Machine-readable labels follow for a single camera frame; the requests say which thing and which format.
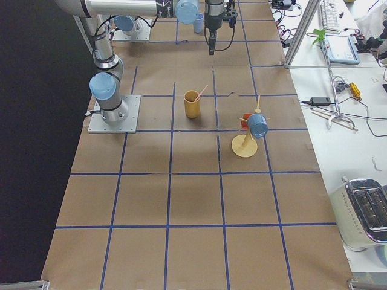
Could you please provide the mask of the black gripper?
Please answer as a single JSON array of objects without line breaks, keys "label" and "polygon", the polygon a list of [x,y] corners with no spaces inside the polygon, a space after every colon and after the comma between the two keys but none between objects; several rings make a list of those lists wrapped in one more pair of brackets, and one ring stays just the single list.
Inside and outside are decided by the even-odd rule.
[{"label": "black gripper", "polygon": [[228,22],[230,28],[235,26],[236,10],[234,1],[205,0],[204,24],[209,32],[209,54],[216,50],[217,30],[223,22]]}]

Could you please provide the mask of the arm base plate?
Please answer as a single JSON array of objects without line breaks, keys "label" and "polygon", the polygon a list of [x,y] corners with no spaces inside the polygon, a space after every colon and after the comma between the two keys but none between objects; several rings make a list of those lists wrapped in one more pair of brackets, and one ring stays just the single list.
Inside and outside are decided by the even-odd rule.
[{"label": "arm base plate", "polygon": [[112,31],[114,42],[147,42],[151,28],[145,20],[137,18],[123,18],[123,22],[115,21],[118,26]]},{"label": "arm base plate", "polygon": [[122,102],[120,106],[113,111],[102,110],[98,101],[96,101],[94,110],[99,112],[91,115],[88,126],[89,133],[136,133],[141,95],[120,95],[120,97]]}]

